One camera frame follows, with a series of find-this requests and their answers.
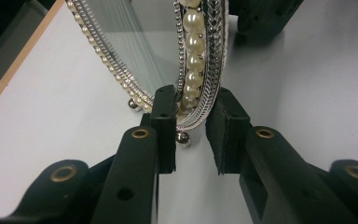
wooden table edge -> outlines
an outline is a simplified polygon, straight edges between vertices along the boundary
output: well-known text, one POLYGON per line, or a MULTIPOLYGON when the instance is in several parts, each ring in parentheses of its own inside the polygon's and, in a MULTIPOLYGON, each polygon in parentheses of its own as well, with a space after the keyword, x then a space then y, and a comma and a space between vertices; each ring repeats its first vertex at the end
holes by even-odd
POLYGON ((42 34, 45 32, 46 28, 48 28, 48 25, 54 19, 55 15, 60 10, 63 3, 64 3, 64 0, 57 0, 54 3, 54 5, 51 7, 48 14, 40 22, 39 26, 36 28, 36 30, 32 34, 31 38, 27 41, 24 48, 22 48, 21 52, 19 53, 17 58, 14 60, 13 64, 7 69, 7 71, 5 72, 5 74, 3 75, 3 77, 0 80, 0 95, 4 91, 8 82, 13 78, 14 74, 16 74, 16 72, 19 69, 19 67, 21 66, 21 64, 27 58, 28 54, 33 49, 34 45, 39 40, 40 36, 42 36, 42 34))

clear glass panel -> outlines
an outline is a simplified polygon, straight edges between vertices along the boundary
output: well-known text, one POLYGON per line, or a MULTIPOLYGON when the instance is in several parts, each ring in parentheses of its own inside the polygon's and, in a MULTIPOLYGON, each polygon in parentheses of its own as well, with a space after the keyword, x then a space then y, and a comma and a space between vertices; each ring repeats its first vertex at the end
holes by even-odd
POLYGON ((86 2, 113 50, 145 90, 154 94, 159 87, 176 83, 179 53, 172 1, 86 2))

metal ball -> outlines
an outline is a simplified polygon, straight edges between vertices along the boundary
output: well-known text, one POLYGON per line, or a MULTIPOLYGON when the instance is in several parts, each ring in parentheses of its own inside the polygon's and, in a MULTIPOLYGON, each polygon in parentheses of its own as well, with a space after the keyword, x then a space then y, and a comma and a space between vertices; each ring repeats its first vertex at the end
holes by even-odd
POLYGON ((138 106, 133 99, 129 100, 129 107, 133 109, 134 111, 140 111, 141 107, 138 106))
POLYGON ((176 132, 176 144, 180 147, 190 147, 191 145, 190 135, 183 131, 176 132))

white table surface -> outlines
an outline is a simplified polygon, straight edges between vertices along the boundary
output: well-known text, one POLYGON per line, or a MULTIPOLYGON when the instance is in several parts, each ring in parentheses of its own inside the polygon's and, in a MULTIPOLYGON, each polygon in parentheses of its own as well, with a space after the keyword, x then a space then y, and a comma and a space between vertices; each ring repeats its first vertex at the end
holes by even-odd
MULTIPOLYGON (((308 162, 358 160, 358 1, 305 1, 264 46, 244 46, 231 21, 223 86, 254 125, 279 130, 308 162)), ((55 161, 92 166, 139 124, 63 6, 0 96, 0 217, 55 161)), ((237 175, 217 175, 202 125, 160 177, 159 223, 252 223, 237 175)))

pearl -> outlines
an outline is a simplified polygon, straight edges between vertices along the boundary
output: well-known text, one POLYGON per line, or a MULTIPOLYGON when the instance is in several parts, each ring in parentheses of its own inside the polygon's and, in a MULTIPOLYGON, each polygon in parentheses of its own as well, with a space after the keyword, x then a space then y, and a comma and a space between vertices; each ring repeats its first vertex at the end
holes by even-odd
POLYGON ((67 1, 66 5, 68 6, 69 10, 71 10, 72 12, 77 12, 76 7, 72 1, 67 1))
POLYGON ((178 113, 176 114, 176 119, 177 121, 182 121, 185 118, 187 118, 187 114, 184 114, 182 111, 178 111, 178 113))
POLYGON ((130 87, 126 83, 121 83, 121 87, 123 88, 124 91, 130 90, 130 87))
POLYGON ((203 77, 199 75, 199 73, 188 71, 186 74, 186 85, 191 88, 198 88, 202 86, 203 77))
POLYGON ((152 107, 150 105, 148 105, 148 104, 144 104, 143 108, 144 108, 144 111, 147 112, 147 113, 152 112, 152 107))
POLYGON ((205 68, 205 61, 199 55, 190 54, 186 60, 188 70, 193 72, 202 72, 205 68))
POLYGON ((200 55, 205 51, 205 41, 200 35, 191 34, 186 39, 186 50, 188 53, 200 55))
POLYGON ((130 95, 130 98, 131 98, 131 99, 135 99, 135 97, 136 97, 136 94, 135 94, 135 92, 133 92, 133 91, 130 91, 130 92, 129 92, 129 95, 130 95))
POLYGON ((198 103, 199 102, 193 97, 189 97, 186 95, 182 97, 182 105, 185 106, 186 108, 192 108, 196 106, 198 103))
POLYGON ((145 102, 141 98, 138 98, 138 97, 135 99, 135 103, 140 106, 143 106, 145 104, 145 102))
POLYGON ((189 9, 183 17, 183 27, 191 34, 202 34, 205 30, 205 24, 202 12, 195 9, 189 9))
POLYGON ((75 17, 75 21, 77 21, 77 23, 79 23, 80 25, 84 24, 83 20, 81 19, 80 15, 78 13, 75 13, 74 17, 75 17))
POLYGON ((90 35, 91 35, 89 29, 88 29, 87 26, 85 26, 85 25, 81 26, 81 32, 83 33, 83 35, 86 35, 86 36, 90 36, 90 35))
POLYGON ((114 76, 117 75, 117 72, 116 72, 116 70, 115 70, 114 67, 108 66, 108 68, 109 68, 109 72, 110 72, 110 73, 112 73, 114 76))
POLYGON ((180 5, 184 7, 197 7, 201 0, 179 0, 180 5))
POLYGON ((95 53, 96 53, 98 56, 100 56, 100 57, 103 56, 103 52, 101 51, 101 49, 100 49, 99 47, 96 47, 96 48, 95 48, 95 53))
POLYGON ((179 106, 179 111, 181 111, 183 114, 191 114, 191 112, 193 112, 193 108, 192 107, 186 107, 185 105, 180 105, 179 106))
POLYGON ((188 85, 185 85, 183 88, 183 94, 190 98, 196 98, 200 96, 200 90, 198 88, 191 88, 188 85))
POLYGON ((115 78, 116 78, 116 82, 118 83, 122 83, 124 81, 119 75, 116 75, 115 78))
POLYGON ((101 60, 103 61, 104 65, 109 65, 110 64, 109 60, 105 56, 101 57, 101 60))
POLYGON ((89 43, 94 46, 94 47, 97 47, 97 42, 95 42, 94 38, 92 38, 92 36, 89 37, 89 43))

